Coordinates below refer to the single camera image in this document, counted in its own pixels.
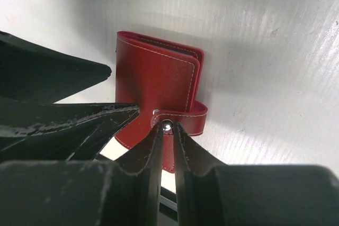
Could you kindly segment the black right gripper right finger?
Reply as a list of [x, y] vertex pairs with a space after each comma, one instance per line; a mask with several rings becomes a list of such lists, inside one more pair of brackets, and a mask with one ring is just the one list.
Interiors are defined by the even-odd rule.
[[338, 178], [319, 165], [226, 165], [174, 123], [179, 225], [338, 225]]

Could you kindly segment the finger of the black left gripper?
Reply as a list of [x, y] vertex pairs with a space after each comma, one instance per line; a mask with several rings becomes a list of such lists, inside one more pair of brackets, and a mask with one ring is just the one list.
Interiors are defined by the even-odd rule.
[[107, 65], [54, 51], [1, 32], [1, 96], [54, 103], [111, 75]]
[[139, 112], [131, 103], [1, 103], [1, 161], [93, 160]]

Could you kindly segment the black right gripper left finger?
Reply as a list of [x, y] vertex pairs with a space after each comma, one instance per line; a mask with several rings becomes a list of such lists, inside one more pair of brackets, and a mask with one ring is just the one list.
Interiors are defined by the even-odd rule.
[[1, 225], [156, 225], [163, 128], [114, 161], [1, 164]]

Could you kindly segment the red leather card holder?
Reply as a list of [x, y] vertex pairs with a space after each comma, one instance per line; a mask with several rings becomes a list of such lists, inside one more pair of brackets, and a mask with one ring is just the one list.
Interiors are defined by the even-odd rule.
[[203, 62], [199, 48], [119, 31], [115, 101], [138, 104], [140, 114], [116, 140], [131, 149], [163, 120], [181, 123], [193, 137], [203, 134], [208, 108], [196, 99]]

